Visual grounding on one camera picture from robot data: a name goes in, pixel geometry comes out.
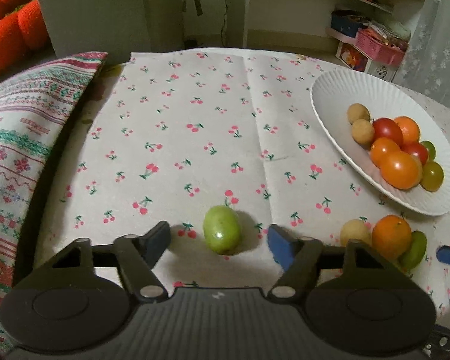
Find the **orange tomato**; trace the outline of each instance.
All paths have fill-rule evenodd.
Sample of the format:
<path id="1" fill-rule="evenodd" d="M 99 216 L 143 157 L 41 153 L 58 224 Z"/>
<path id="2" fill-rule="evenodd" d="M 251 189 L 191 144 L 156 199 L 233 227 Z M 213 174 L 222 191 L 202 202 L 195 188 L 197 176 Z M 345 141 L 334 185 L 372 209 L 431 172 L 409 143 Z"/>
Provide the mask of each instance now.
<path id="1" fill-rule="evenodd" d="M 412 230 L 403 218 L 387 215 L 372 230 L 372 246 L 388 260 L 396 260 L 412 243 Z"/>
<path id="2" fill-rule="evenodd" d="M 380 162 L 380 174 L 392 187 L 408 190 L 416 185 L 420 169 L 412 155 L 393 151 Z"/>
<path id="3" fill-rule="evenodd" d="M 380 163 L 385 156 L 399 151 L 400 147 L 390 138 L 378 138 L 370 148 L 370 159 L 377 168 L 380 168 Z"/>
<path id="4" fill-rule="evenodd" d="M 419 125 L 408 116 L 399 116 L 394 119 L 394 122 L 398 124 L 403 134 L 403 144 L 418 142 L 420 139 L 420 127 Z"/>
<path id="5" fill-rule="evenodd" d="M 411 155 L 412 158 L 415 160 L 416 166 L 418 167 L 418 175 L 416 176 L 415 183 L 413 183 L 413 186 L 418 185 L 420 181 L 422 181 L 423 177 L 423 165 L 420 162 L 420 159 L 416 155 Z"/>

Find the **lace curtain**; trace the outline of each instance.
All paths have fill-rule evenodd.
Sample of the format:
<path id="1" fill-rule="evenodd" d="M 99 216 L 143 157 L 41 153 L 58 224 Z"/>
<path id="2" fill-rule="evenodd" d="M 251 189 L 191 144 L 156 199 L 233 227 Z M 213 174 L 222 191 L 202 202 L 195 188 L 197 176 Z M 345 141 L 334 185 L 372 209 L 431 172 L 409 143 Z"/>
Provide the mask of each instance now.
<path id="1" fill-rule="evenodd" d="M 450 108 L 450 0 L 425 0 L 393 82 Z"/>

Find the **green tomato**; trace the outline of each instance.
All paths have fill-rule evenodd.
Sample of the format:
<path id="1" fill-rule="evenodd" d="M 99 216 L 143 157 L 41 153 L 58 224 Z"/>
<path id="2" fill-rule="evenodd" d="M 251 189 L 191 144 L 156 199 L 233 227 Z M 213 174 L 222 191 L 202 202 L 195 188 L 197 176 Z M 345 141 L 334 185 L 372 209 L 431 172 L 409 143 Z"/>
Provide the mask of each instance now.
<path id="1" fill-rule="evenodd" d="M 424 140 L 423 142 L 420 142 L 420 144 L 425 146 L 425 149 L 428 151 L 428 161 L 433 161 L 437 155 L 437 151 L 435 150 L 433 143 L 429 140 Z"/>
<path id="2" fill-rule="evenodd" d="M 203 235 L 215 253 L 230 254 L 242 239 L 236 212 L 226 206 L 212 207 L 203 220 Z"/>
<path id="3" fill-rule="evenodd" d="M 423 174 L 420 185 L 429 192 L 438 191 L 443 183 L 443 169 L 435 161 L 429 161 L 423 165 Z"/>

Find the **yellow-green tomato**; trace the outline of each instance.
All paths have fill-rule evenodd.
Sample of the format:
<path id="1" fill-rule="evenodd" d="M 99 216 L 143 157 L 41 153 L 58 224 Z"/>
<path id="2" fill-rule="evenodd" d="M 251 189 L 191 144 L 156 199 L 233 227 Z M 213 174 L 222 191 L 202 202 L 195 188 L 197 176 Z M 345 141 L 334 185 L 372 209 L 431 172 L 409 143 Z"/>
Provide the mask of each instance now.
<path id="1" fill-rule="evenodd" d="M 408 250 L 398 258 L 400 266 L 410 270 L 416 268 L 427 251 L 427 237 L 421 231 L 412 233 L 412 243 Z"/>
<path id="2" fill-rule="evenodd" d="M 420 142 L 420 144 L 423 145 L 428 151 L 428 161 L 433 161 L 435 159 L 435 156 L 437 155 L 437 151 L 435 150 L 435 146 L 433 146 L 433 143 L 429 140 L 424 140 Z"/>
<path id="3" fill-rule="evenodd" d="M 443 169 L 435 161 L 428 161 L 423 165 L 422 181 L 420 185 L 429 192 L 438 191 L 443 183 Z"/>
<path id="4" fill-rule="evenodd" d="M 212 207 L 203 220 L 203 235 L 215 253 L 230 254 L 242 239 L 236 212 L 227 206 Z"/>

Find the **white fluted plate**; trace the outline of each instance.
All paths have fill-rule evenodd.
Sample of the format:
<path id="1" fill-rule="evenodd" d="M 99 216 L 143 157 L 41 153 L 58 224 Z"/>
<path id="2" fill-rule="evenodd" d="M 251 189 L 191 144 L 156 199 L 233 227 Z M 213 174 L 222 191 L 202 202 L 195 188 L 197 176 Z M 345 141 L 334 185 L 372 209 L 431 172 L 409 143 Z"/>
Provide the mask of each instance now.
<path id="1" fill-rule="evenodd" d="M 351 69 L 337 69 L 322 74 L 310 91 L 312 107 L 325 134 L 349 164 L 368 182 L 389 198 L 421 214 L 438 216 L 450 211 L 450 144 L 442 130 L 426 111 L 396 86 L 369 74 Z M 420 127 L 420 141 L 429 140 L 437 150 L 435 161 L 444 171 L 444 181 L 437 192 L 420 185 L 398 190 L 383 180 L 368 152 L 352 138 L 347 109 L 361 103 L 371 117 L 411 117 Z"/>

